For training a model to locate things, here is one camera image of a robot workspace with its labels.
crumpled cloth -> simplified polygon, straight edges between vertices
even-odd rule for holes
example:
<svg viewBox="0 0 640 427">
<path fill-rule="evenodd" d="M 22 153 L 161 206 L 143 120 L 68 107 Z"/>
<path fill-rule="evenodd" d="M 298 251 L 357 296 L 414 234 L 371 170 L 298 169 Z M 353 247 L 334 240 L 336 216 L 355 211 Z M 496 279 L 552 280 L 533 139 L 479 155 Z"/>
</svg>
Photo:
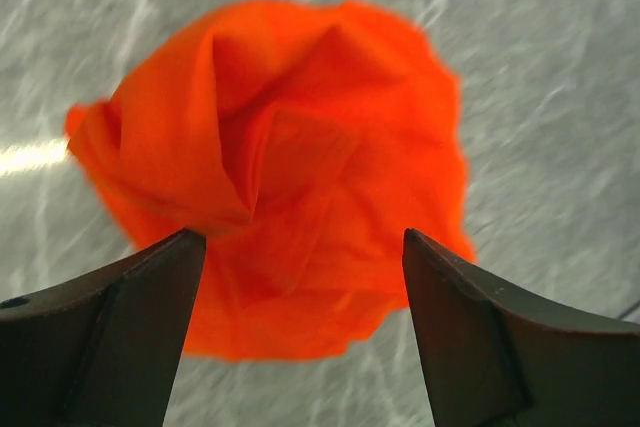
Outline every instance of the crumpled cloth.
<svg viewBox="0 0 640 427">
<path fill-rule="evenodd" d="M 187 354 L 302 360 L 407 306 L 405 228 L 473 260 L 458 103 L 454 75 L 392 13 L 248 0 L 74 106 L 66 132 L 138 248 L 206 235 Z"/>
</svg>

gray tabletop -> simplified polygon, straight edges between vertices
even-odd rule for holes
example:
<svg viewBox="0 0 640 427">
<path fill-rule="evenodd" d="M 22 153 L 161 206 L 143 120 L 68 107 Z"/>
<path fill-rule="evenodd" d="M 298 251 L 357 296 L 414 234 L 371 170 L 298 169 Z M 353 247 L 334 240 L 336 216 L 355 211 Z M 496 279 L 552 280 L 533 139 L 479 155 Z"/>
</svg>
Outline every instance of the gray tabletop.
<svg viewBox="0 0 640 427">
<path fill-rule="evenodd" d="M 0 0 L 0 298 L 129 253 L 64 155 L 65 112 L 229 1 Z M 372 1 L 421 23 L 464 79 L 480 264 L 581 309 L 628 309 L 640 298 L 640 0 Z M 432 425 L 409 316 L 338 359 L 185 359 L 166 425 Z"/>
</svg>

orange cloth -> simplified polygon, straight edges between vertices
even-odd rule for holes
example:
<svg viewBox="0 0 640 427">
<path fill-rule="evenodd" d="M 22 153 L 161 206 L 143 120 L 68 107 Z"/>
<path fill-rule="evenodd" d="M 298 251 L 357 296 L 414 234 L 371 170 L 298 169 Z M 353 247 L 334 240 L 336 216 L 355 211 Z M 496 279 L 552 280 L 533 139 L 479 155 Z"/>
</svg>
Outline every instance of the orange cloth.
<svg viewBox="0 0 640 427">
<path fill-rule="evenodd" d="M 409 22 L 249 0 L 175 34 L 66 131 L 137 247 L 207 236 L 186 353 L 313 359 L 407 305 L 406 227 L 473 260 L 457 104 Z"/>
</svg>

gray marble surface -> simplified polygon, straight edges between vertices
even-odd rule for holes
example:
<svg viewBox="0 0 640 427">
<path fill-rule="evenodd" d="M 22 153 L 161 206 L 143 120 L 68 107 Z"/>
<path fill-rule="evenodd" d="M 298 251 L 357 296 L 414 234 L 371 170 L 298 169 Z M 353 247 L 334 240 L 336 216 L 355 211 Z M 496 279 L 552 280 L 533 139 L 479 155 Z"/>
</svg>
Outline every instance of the gray marble surface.
<svg viewBox="0 0 640 427">
<path fill-rule="evenodd" d="M 65 111 L 229 1 L 0 0 L 0 298 L 129 252 L 64 156 Z M 372 1 L 425 26 L 464 77 L 467 226 L 481 264 L 588 311 L 633 304 L 640 0 Z M 408 314 L 339 359 L 185 359 L 166 425 L 432 425 Z"/>
</svg>

cloth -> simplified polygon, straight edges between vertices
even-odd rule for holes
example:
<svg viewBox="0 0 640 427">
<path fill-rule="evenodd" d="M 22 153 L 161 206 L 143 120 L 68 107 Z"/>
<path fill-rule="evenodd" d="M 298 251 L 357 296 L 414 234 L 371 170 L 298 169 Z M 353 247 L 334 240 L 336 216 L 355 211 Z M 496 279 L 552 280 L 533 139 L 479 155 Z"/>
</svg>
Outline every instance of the cloth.
<svg viewBox="0 0 640 427">
<path fill-rule="evenodd" d="M 392 13 L 248 0 L 71 108 L 66 132 L 138 248 L 206 235 L 187 354 L 315 359 L 407 306 L 405 228 L 473 260 L 458 102 L 454 75 Z"/>
</svg>

